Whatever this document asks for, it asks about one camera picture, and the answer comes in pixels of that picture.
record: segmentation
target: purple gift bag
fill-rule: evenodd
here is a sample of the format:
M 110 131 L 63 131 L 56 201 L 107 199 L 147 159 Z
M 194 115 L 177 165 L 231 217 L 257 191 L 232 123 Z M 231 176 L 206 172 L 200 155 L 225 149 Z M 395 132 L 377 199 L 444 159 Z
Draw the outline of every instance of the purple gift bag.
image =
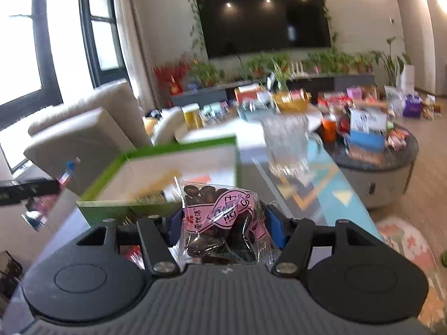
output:
M 423 106 L 421 97 L 417 95 L 407 95 L 405 109 L 402 115 L 403 117 L 408 118 L 419 118 L 421 116 Z

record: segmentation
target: pink box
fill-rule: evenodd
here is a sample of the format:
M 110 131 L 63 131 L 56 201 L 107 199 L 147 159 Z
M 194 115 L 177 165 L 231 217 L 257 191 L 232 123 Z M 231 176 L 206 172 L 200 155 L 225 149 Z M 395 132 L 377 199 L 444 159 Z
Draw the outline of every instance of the pink box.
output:
M 347 88 L 346 92 L 351 99 L 362 99 L 362 89 L 360 87 Z

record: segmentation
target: yellow basket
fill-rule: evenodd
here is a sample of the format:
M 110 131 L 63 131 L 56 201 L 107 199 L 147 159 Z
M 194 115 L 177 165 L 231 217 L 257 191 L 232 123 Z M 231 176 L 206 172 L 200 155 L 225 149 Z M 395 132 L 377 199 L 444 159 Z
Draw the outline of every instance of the yellow basket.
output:
M 309 96 L 307 99 L 290 100 L 289 93 L 277 93 L 273 98 L 281 113 L 305 113 L 309 107 Z

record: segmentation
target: wooden floor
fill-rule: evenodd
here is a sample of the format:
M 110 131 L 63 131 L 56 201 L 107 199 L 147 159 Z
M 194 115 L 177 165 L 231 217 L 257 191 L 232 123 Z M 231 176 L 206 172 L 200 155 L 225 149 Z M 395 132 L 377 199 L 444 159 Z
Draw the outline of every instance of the wooden floor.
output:
M 447 250 L 447 99 L 437 98 L 444 115 L 435 121 L 398 119 L 419 142 L 419 156 L 407 193 L 385 208 L 370 210 L 377 222 L 398 216 L 412 223 L 428 241 L 447 285 L 447 268 L 439 256 Z

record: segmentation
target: curtain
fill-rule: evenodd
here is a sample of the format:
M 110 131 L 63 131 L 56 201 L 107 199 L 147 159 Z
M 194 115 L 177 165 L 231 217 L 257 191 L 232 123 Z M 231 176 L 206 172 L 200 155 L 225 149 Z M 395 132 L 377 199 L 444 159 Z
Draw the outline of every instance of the curtain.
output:
M 113 0 L 130 85 L 145 112 L 162 107 L 135 0 Z

